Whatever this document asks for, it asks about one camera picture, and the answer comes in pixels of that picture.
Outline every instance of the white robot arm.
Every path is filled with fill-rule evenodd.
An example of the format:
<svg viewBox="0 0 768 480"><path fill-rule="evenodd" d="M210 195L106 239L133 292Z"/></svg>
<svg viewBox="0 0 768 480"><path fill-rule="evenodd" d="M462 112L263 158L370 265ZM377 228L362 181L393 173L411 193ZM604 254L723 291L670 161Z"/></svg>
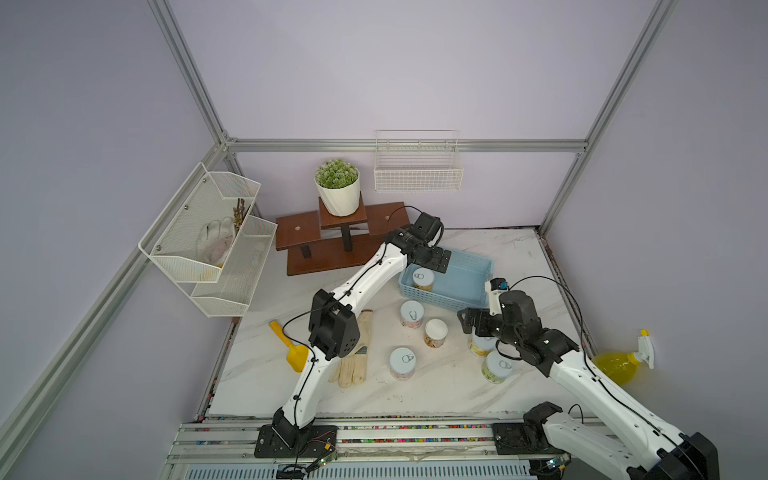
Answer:
<svg viewBox="0 0 768 480"><path fill-rule="evenodd" d="M376 255L343 285L315 294L310 357L293 394L272 422L274 433L287 448L296 451L306 443L320 390L333 364L353 351L359 339L356 316L368 300L410 263L445 272L450 252L428 243L439 229L439 218L422 214L413 225L388 234ZM510 425L508 435L497 435L497 446L517 454L564 450L614 480L720 477L717 450L709 440L699 433L688 437L653 414L604 375L565 334L543 328L525 292L507 291L504 279L494 279L491 285L490 309L458 313L464 332L495 336L515 345L523 361L578 397L621 440L597 433L544 402L526 413L523 423L505 424Z"/></svg>

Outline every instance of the succulent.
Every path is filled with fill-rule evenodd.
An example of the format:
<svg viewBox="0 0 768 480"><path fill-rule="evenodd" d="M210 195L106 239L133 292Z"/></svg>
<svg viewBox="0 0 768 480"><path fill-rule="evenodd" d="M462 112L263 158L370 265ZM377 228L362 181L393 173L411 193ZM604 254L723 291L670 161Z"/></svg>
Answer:
<svg viewBox="0 0 768 480"><path fill-rule="evenodd" d="M355 183L357 169L342 158L333 158L317 169L315 182L323 188L344 188Z"/></svg>

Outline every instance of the work glove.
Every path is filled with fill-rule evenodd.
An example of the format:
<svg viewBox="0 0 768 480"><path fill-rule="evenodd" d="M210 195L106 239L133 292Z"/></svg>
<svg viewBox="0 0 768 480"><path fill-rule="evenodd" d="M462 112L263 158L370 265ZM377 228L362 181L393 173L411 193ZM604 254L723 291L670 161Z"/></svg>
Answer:
<svg viewBox="0 0 768 480"><path fill-rule="evenodd" d="M371 342L371 322L373 310L363 310L357 317L357 327L360 330L360 339L355 345L355 350L345 356L331 375L329 382L339 381L343 389L352 385L360 385L366 381L368 371L368 346Z"/></svg>
<svg viewBox="0 0 768 480"><path fill-rule="evenodd" d="M235 225L232 217L214 220L200 230L197 236L197 259L222 267L235 241Z"/></svg>

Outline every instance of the can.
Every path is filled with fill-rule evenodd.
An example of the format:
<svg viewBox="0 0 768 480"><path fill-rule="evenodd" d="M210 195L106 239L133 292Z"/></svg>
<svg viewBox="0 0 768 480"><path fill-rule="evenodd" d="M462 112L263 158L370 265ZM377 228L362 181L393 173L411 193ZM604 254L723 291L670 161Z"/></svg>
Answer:
<svg viewBox="0 0 768 480"><path fill-rule="evenodd" d="M495 350L490 352L482 363L482 375L491 383L504 382L514 371L512 361Z"/></svg>
<svg viewBox="0 0 768 480"><path fill-rule="evenodd" d="M440 348L448 336L448 326L440 319L431 319L424 327L424 343L433 349Z"/></svg>
<svg viewBox="0 0 768 480"><path fill-rule="evenodd" d="M427 292L432 291L432 284L435 282L435 272L429 268L417 268L413 272L413 286Z"/></svg>
<svg viewBox="0 0 768 480"><path fill-rule="evenodd" d="M410 329L417 329L424 320L424 307L415 300L408 300L400 306L400 323Z"/></svg>
<svg viewBox="0 0 768 480"><path fill-rule="evenodd" d="M413 350L398 347L389 354L389 372L398 380L407 380L416 371L416 355Z"/></svg>
<svg viewBox="0 0 768 480"><path fill-rule="evenodd" d="M496 338L492 336L477 336L474 333L469 337L469 351L477 356L486 356L496 346Z"/></svg>

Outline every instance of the wire mesh basket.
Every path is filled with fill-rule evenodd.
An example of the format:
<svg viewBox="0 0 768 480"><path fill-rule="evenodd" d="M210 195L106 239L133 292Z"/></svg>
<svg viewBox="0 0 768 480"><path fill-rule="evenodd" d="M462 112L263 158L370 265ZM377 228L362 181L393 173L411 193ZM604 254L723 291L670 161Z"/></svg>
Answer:
<svg viewBox="0 0 768 480"><path fill-rule="evenodd" d="M464 168L457 147L454 130L377 131L376 191L459 191Z"/></svg>
<svg viewBox="0 0 768 480"><path fill-rule="evenodd" d="M207 316L243 316L272 246L277 224L249 215L216 283L198 283L190 298Z"/></svg>
<svg viewBox="0 0 768 480"><path fill-rule="evenodd" d="M277 224L250 214L258 182L230 172L209 172L202 164L190 178L199 181L183 206L178 207L174 200L166 206L166 211L178 208L168 227L157 235L161 214L139 242L139 249L206 316L242 316L253 299ZM238 202L243 223L236 232L233 221L238 216L233 209ZM226 222L231 222L231 230L221 228ZM210 246L208 235L217 223L225 236L215 240L228 250L206 257L210 251L201 250L201 245Z"/></svg>
<svg viewBox="0 0 768 480"><path fill-rule="evenodd" d="M250 211L261 186L258 182L230 172L209 172L200 164L204 175L179 209L160 238L150 250L139 247L174 282L217 282L223 267L231 258L227 256L222 264L207 262L200 251L199 236L216 220L229 221L238 200L243 200L245 211ZM229 240L232 245L242 234Z"/></svg>

